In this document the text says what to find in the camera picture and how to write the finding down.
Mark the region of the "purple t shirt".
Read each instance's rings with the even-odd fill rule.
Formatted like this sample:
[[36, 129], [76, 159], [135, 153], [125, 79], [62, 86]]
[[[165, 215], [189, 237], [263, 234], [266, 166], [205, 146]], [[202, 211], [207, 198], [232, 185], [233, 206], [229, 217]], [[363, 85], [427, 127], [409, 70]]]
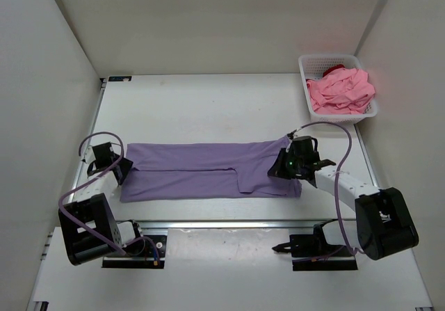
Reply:
[[122, 203], [212, 198], [299, 198], [298, 180], [268, 176], [285, 137], [256, 143], [131, 143]]

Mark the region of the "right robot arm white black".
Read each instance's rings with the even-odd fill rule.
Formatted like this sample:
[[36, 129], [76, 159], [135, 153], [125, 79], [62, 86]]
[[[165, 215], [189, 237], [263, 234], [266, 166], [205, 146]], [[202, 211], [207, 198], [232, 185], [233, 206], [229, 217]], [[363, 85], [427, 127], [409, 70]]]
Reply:
[[353, 222], [335, 218], [316, 224], [312, 235], [303, 241], [293, 239], [274, 247], [277, 253], [295, 253], [313, 246], [316, 259], [347, 250], [351, 255], [362, 251], [379, 260], [419, 244], [403, 194], [394, 187], [380, 189], [341, 172], [335, 162], [320, 158], [318, 141], [311, 136], [297, 137], [282, 148], [268, 176], [305, 180], [333, 195], [335, 204], [344, 203], [355, 213]]

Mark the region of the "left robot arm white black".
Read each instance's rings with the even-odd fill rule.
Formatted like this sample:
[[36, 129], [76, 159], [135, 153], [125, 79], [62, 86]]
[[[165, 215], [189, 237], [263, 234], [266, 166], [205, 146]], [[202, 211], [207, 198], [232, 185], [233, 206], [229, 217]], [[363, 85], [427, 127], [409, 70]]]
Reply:
[[75, 266], [118, 254], [116, 249], [91, 234], [85, 226], [114, 242], [130, 255], [139, 255], [145, 249], [146, 239], [140, 234], [139, 225], [133, 220], [117, 223], [108, 203], [108, 199], [120, 190], [133, 162], [122, 158], [115, 168], [104, 176], [99, 176], [118, 157], [119, 154], [114, 152], [110, 142], [88, 147], [83, 158], [83, 162], [87, 164], [87, 180], [94, 177], [97, 180], [77, 191], [73, 201], [63, 205], [83, 225], [78, 225], [62, 211], [58, 212], [67, 256]]

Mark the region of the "pink t shirt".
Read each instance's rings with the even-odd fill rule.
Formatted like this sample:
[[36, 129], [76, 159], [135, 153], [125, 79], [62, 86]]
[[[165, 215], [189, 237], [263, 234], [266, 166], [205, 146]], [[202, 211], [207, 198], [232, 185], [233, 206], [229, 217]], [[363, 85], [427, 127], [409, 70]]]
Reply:
[[318, 80], [306, 80], [313, 111], [321, 115], [364, 114], [375, 96], [368, 73], [352, 68]]

